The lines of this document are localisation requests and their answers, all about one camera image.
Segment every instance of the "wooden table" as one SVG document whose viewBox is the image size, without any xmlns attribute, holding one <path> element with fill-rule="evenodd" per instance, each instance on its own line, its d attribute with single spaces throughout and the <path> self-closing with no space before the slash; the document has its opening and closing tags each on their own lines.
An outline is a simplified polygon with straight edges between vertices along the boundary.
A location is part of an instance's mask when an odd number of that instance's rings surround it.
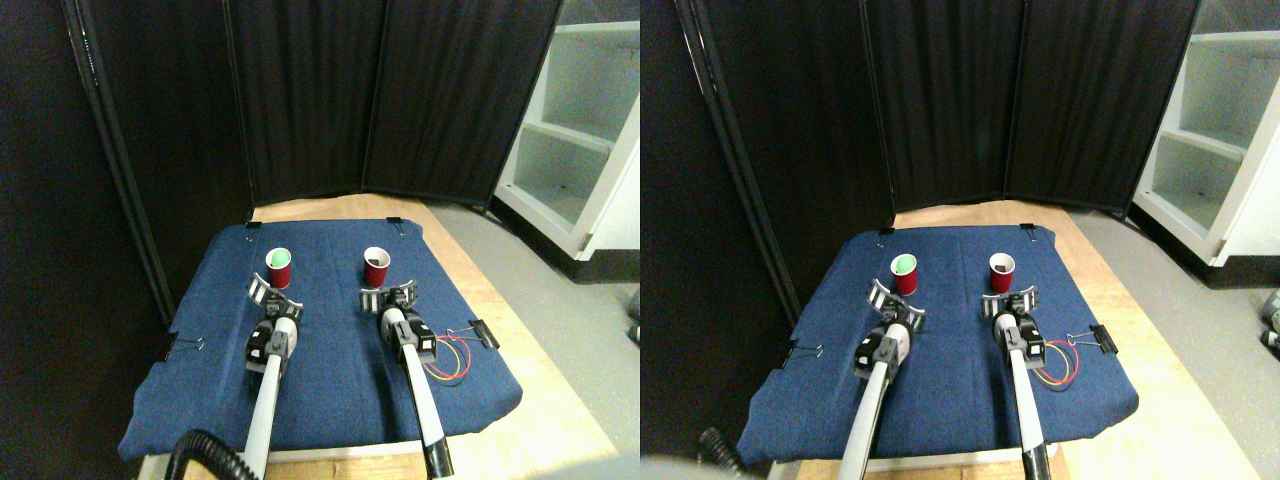
<svg viewBox="0 0 1280 480">
<path fill-rule="evenodd" d="M 1057 234 L 1057 252 L 1098 321 L 1120 348 L 1138 411 L 1096 438 L 1059 444 L 1050 460 L 1064 479 L 1257 479 L 1222 420 L 1062 209 L 1019 201 L 940 206 L 897 216 L 895 228 L 1036 223 Z M 840 461 L 805 461 L 799 479 L 833 479 Z M 868 474 L 868 479 L 1023 479 L 1021 462 Z"/>
<path fill-rule="evenodd" d="M 422 225 L 422 239 L 458 287 L 477 317 L 502 343 L 503 360 L 525 396 L 509 415 L 484 431 L 449 436 L 451 479 L 524 479 L 602 457 L 617 456 L 613 443 L 547 352 L 471 257 L 444 230 L 422 202 L 381 195 L 351 195 L 324 200 L 296 200 L 260 207 L 255 221 L 347 220 L 401 216 Z M 148 457 L 140 479 L 163 477 L 168 456 Z M 425 479 L 426 466 L 417 442 L 323 451 L 273 452 L 266 477 L 283 479 Z M 188 479 L 212 479 L 192 465 Z"/>
</svg>

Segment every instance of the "white cabinet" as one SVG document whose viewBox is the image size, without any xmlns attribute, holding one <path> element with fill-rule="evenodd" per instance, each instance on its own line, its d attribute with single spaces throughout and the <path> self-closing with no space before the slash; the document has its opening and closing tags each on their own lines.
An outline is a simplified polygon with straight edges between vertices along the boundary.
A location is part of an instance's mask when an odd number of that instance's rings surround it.
<svg viewBox="0 0 1280 480">
<path fill-rule="evenodd" d="M 1220 268 L 1280 255 L 1280 31 L 1192 36 L 1134 204 Z"/>
<path fill-rule="evenodd" d="M 640 248 L 640 22 L 556 27 L 495 196 L 576 261 Z"/>
</svg>

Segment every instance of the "black wall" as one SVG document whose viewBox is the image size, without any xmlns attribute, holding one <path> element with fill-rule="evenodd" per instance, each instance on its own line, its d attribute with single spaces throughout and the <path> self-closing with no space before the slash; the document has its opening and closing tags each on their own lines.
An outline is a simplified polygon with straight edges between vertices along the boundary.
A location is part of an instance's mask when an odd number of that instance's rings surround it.
<svg viewBox="0 0 1280 480">
<path fill-rule="evenodd" d="M 646 3 L 641 36 L 645 109 L 645 337 L 640 451 L 692 457 L 698 434 L 736 440 L 751 394 L 790 323 L 737 201 L 676 9 Z"/>
<path fill-rule="evenodd" d="M 559 0 L 392 1 L 364 186 L 486 205 Z"/>
<path fill-rule="evenodd" d="M 1128 209 L 1196 6 L 1197 0 L 1028 3 L 1010 196 Z"/>
<path fill-rule="evenodd" d="M 210 239 L 252 210 L 223 5 L 79 3 L 99 82 L 174 303 Z"/>
<path fill-rule="evenodd" d="M 360 191 L 383 8 L 230 3 L 256 205 Z"/>
<path fill-rule="evenodd" d="M 893 221 L 860 4 L 700 4 L 730 134 L 803 306 L 850 237 Z"/>
<path fill-rule="evenodd" d="M 124 479 L 164 326 L 61 3 L 0 3 L 0 477 Z"/>
<path fill-rule="evenodd" d="M 867 9 L 896 210 L 1000 198 L 1023 1 Z"/>
</svg>

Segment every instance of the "black corrugated hose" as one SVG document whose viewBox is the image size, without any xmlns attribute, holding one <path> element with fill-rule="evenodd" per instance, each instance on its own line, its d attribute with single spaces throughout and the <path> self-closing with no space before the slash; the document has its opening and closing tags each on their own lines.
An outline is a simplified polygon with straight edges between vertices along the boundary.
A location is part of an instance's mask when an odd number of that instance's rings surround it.
<svg viewBox="0 0 1280 480">
<path fill-rule="evenodd" d="M 178 439 L 169 458 L 165 480 L 180 480 L 187 476 L 187 462 L 197 461 L 218 480 L 259 480 L 236 451 L 227 447 L 214 434 L 205 430 L 191 430 Z"/>
</svg>

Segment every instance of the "blue fabric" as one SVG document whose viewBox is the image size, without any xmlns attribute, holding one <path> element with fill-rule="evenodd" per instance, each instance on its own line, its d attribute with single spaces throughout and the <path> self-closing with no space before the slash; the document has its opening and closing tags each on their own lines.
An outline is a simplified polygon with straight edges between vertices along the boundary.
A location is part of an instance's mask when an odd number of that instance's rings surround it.
<svg viewBox="0 0 1280 480">
<path fill-rule="evenodd" d="M 264 259 L 274 247 L 293 253 L 292 283 L 283 292 L 302 302 L 305 311 L 280 383 L 271 449 L 419 439 L 404 369 L 379 339 L 375 315 L 360 312 L 365 248 L 378 246 L 390 253 L 388 285 L 419 282 L 415 310 L 431 330 L 467 328 L 475 314 L 422 242 L 422 228 L 411 221 L 402 228 L 403 236 L 387 220 L 328 220 L 223 230 L 170 326 L 182 338 L 204 337 L 205 348 L 175 352 L 152 365 L 134 394 L 120 457 L 168 453 L 183 433 L 197 428 L 232 448 L 244 448 L 262 381 L 262 374 L 244 369 L 244 342 L 262 319 L 262 308 L 250 301 L 246 288 L 251 273 L 266 278 Z M 246 241 L 246 232 L 252 232 L 252 242 Z M 447 388 L 431 380 L 448 435 L 483 430 L 516 408 L 522 394 L 498 351 L 468 343 L 474 360 L 462 384 Z M 445 348 L 439 357 L 436 365 L 453 372 L 453 355 Z"/>
<path fill-rule="evenodd" d="M 855 378 L 854 349 L 879 317 L 867 305 L 872 279 L 893 285 L 890 261 L 900 253 L 919 260 L 919 288 L 908 297 L 928 311 L 923 332 L 888 387 L 872 457 L 977 452 L 1018 447 L 1018 408 L 1004 353 L 996 347 L 980 297 L 989 294 L 992 253 L 1014 256 L 1014 291 L 1039 288 L 1032 316 L 1046 340 L 1087 333 L 1096 324 L 1075 282 L 1053 248 L 1053 233 L 1016 225 L 867 232 L 841 250 L 822 285 L 800 315 L 792 338 L 822 344 L 818 358 L 797 358 L 774 370 L 751 398 L 750 417 L 737 444 L 748 462 L 840 458 L 849 439 L 865 380 Z M 884 247 L 877 247 L 877 242 Z M 1048 442 L 1092 438 L 1138 410 L 1138 393 L 1115 355 L 1078 346 L 1080 371 L 1066 392 L 1050 392 L 1032 378 L 1041 425 Z M 1062 360 L 1047 353 L 1047 371 L 1061 378 Z"/>
</svg>

